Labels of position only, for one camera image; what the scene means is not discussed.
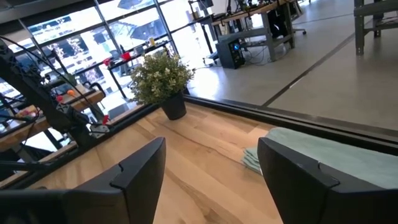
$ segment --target black plant pot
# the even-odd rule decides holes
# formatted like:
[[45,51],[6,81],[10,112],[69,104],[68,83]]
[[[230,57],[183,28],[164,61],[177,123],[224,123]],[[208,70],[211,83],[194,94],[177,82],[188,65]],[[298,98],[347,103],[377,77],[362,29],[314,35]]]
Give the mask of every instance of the black plant pot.
[[161,103],[160,106],[170,120],[182,118],[187,113],[181,91]]

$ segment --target green leaves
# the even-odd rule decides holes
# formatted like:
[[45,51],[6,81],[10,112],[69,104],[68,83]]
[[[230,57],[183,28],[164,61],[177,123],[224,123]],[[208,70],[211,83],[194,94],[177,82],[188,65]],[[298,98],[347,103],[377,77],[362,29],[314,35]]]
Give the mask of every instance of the green leaves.
[[131,73],[133,100],[139,104],[161,103],[185,88],[194,72],[165,52],[144,56],[144,64]]

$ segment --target wooden floor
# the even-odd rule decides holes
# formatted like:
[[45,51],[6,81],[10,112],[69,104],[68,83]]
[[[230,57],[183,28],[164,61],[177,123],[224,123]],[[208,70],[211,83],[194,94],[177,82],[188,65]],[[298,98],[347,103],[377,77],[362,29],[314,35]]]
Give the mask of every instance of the wooden floor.
[[187,106],[177,121],[153,112],[33,187],[74,188],[163,136],[166,170],[155,224],[282,223],[264,179],[241,163],[243,149],[272,126]]

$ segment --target concrete floor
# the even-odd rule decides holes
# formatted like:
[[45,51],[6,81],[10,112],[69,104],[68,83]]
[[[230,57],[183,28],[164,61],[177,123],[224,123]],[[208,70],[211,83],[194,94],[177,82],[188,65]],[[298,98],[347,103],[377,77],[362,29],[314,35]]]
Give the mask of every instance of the concrete floor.
[[[376,40],[368,34],[365,54],[357,57],[352,36],[353,1],[317,0],[304,2],[302,7],[305,14],[294,21],[294,27],[306,29],[307,35],[296,33],[295,49],[274,63],[267,63],[265,54],[263,66],[198,70],[189,86],[192,94],[326,118],[351,127],[397,131],[398,29],[384,30]],[[343,42],[346,45],[336,49]],[[334,55],[321,60],[332,50],[336,51]],[[306,70],[309,73],[292,88],[273,97]]]

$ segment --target potted plant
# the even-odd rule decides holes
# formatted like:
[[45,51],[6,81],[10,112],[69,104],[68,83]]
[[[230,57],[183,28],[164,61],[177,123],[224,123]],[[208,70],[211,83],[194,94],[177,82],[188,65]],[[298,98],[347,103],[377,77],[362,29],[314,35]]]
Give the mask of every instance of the potted plant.
[[144,63],[131,73],[133,101],[139,104],[159,104],[170,120],[187,113],[182,90],[193,78],[193,71],[180,62],[180,57],[169,57],[167,51],[144,56]]

